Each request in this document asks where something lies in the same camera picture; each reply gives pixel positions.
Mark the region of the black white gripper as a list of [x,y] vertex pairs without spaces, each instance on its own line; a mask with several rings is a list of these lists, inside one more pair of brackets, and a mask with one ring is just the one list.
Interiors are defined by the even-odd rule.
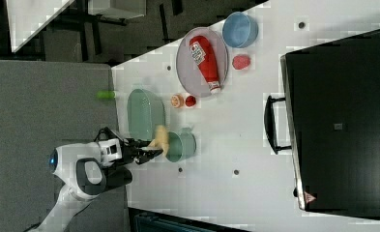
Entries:
[[[114,130],[99,130],[97,143],[101,151],[101,163],[109,167],[114,163],[129,164],[136,156],[136,149],[148,147],[150,141],[125,138]],[[141,165],[161,155],[163,150],[139,150],[135,163]]]

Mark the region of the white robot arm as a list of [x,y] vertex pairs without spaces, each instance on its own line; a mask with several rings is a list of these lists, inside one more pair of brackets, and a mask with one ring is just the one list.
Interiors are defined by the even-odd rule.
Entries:
[[101,194],[132,182],[128,164],[146,163],[168,150],[169,135],[163,126],[150,140],[126,138],[105,127],[92,142],[55,148],[49,167],[64,185],[45,219],[24,232],[64,232],[71,220]]

